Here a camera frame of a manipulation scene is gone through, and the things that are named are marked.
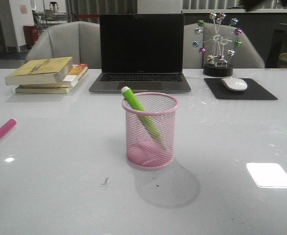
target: mouse pad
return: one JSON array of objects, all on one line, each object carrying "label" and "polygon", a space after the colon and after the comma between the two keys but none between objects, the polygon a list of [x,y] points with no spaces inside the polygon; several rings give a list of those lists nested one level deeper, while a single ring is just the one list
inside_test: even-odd
[{"label": "mouse pad", "polygon": [[276,100],[278,99],[251,78],[243,78],[247,89],[242,92],[229,91],[221,82],[221,78],[205,78],[208,87],[217,99],[251,99],[251,100]]}]

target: book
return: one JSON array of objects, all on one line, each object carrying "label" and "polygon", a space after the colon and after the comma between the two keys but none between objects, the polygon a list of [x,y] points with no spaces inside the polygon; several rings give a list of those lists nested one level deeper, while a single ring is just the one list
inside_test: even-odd
[{"label": "book", "polygon": [[73,63],[66,77],[58,83],[20,85],[22,88],[73,87],[88,70],[88,64]]},{"label": "book", "polygon": [[79,80],[76,80],[69,87],[23,87],[19,85],[15,89],[15,93],[24,94],[67,94],[85,77],[87,71],[85,71]]},{"label": "book", "polygon": [[5,82],[8,86],[57,83],[65,78],[72,64],[72,57],[30,60],[6,76]]}]

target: white mouse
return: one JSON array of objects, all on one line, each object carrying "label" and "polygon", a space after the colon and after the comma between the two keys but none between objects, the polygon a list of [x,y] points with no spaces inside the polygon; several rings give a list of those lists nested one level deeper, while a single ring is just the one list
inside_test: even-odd
[{"label": "white mouse", "polygon": [[223,85],[230,91],[241,92],[246,90],[247,84],[241,78],[226,77],[221,79]]}]

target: ferris wheel ornament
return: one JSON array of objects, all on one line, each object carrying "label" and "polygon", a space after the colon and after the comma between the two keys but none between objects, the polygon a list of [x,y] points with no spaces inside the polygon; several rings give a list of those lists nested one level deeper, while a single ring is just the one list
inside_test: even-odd
[{"label": "ferris wheel ornament", "polygon": [[[199,47],[199,53],[203,56],[208,54],[208,47],[212,47],[211,53],[206,56],[207,63],[204,64],[203,73],[208,76],[217,76],[217,77],[227,77],[233,74],[233,66],[228,63],[226,57],[232,57],[235,55],[234,48],[240,47],[242,42],[239,39],[234,41],[228,39],[228,36],[234,34],[239,36],[243,30],[241,28],[235,28],[233,32],[228,34],[220,34],[220,25],[221,22],[225,19],[225,13],[210,13],[210,19],[214,23],[214,32],[203,32],[200,27],[205,27],[205,22],[203,20],[198,21],[198,26],[195,30],[195,34],[207,34],[212,36],[211,39],[199,42],[194,41],[193,46]],[[232,18],[230,20],[230,26],[235,26],[239,20],[237,18]]]}]

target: black screen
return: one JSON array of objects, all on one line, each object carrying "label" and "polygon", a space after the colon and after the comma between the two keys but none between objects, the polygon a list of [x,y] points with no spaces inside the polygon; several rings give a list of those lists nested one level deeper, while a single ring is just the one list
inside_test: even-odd
[{"label": "black screen", "polygon": [[183,14],[101,15],[103,72],[181,72]]}]

